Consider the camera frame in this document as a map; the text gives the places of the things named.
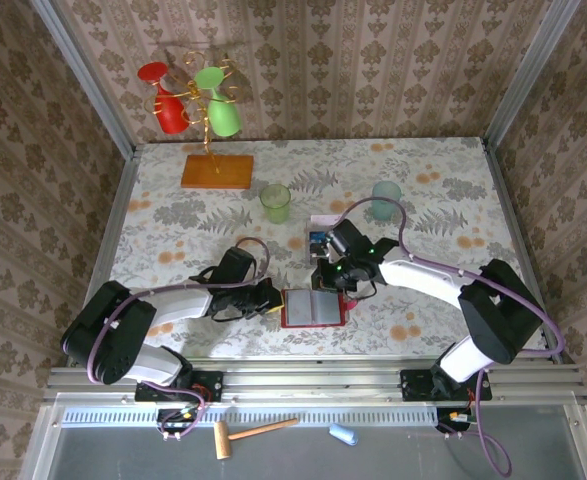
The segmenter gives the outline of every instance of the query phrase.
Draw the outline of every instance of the wooden hammer head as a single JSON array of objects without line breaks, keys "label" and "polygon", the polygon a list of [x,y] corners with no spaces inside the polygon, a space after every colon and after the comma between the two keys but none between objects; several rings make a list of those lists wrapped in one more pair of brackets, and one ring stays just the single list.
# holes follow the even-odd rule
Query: wooden hammer head
[{"label": "wooden hammer head", "polygon": [[215,435],[215,453],[217,454],[217,459],[229,458],[231,456],[231,439],[229,438],[229,427],[226,422],[215,422],[213,433]]}]

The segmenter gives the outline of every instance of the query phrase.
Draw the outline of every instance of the green plastic cup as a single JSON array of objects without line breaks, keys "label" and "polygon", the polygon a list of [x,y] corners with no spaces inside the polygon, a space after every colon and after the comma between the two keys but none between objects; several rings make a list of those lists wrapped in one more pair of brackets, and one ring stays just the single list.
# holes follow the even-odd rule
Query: green plastic cup
[{"label": "green plastic cup", "polygon": [[260,192],[260,201],[264,205],[266,218],[279,225],[289,218],[291,192],[284,185],[268,185]]},{"label": "green plastic cup", "polygon": [[242,120],[234,103],[225,103],[228,97],[211,89],[211,98],[207,107],[211,128],[218,137],[230,137],[242,128]]},{"label": "green plastic cup", "polygon": [[224,80],[224,72],[218,67],[203,68],[197,72],[194,80],[197,88],[209,90],[220,86]]}]

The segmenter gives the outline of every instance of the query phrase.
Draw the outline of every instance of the patterned wallpaper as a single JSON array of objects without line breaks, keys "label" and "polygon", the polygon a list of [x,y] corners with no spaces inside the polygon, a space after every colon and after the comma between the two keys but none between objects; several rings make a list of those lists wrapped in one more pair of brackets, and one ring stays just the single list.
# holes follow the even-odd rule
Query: patterned wallpaper
[{"label": "patterned wallpaper", "polygon": [[587,0],[498,153],[547,306],[587,385]]},{"label": "patterned wallpaper", "polygon": [[122,158],[27,1],[0,1],[0,479],[17,477]]},{"label": "patterned wallpaper", "polygon": [[[138,143],[167,137],[137,70],[239,65],[239,138],[481,136],[550,0],[56,0]],[[179,85],[167,83],[178,91]]]}]

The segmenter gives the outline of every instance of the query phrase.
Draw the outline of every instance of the table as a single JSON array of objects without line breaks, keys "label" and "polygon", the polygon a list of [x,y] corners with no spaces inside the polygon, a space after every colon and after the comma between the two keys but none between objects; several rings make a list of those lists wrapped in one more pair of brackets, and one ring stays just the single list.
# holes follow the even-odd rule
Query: table
[{"label": "table", "polygon": [[[491,258],[520,266],[477,138],[300,140],[214,144],[221,154],[255,157],[249,190],[183,189],[186,156],[198,144],[145,145],[120,235],[111,278],[127,287],[185,280],[217,265],[245,236],[269,247],[269,275],[277,288],[309,288],[304,229],[310,215],[337,214],[369,196],[380,180],[403,191],[409,218],[405,239],[415,253],[465,268]],[[282,183],[292,192],[283,225],[266,219],[259,192]],[[397,224],[378,222],[366,205],[350,220],[373,242],[395,237]],[[256,245],[247,250],[260,259]],[[147,343],[187,357],[294,358],[367,355],[438,356],[467,335],[462,314],[437,299],[395,287],[349,313],[346,326],[282,329],[279,314],[227,324],[188,319],[149,331]],[[529,346],[542,347],[541,335]]]}]

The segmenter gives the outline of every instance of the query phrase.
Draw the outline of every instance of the wooden hammer handle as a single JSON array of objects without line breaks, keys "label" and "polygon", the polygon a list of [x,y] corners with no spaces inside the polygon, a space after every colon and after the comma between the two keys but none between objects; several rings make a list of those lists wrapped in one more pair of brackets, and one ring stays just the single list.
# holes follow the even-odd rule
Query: wooden hammer handle
[{"label": "wooden hammer handle", "polygon": [[252,437],[253,435],[259,435],[260,433],[270,432],[271,430],[278,430],[280,428],[296,425],[298,422],[299,420],[297,418],[292,418],[290,420],[284,420],[283,422],[262,425],[261,427],[244,430],[243,432],[233,433],[229,435],[229,440],[239,440],[240,438]]}]

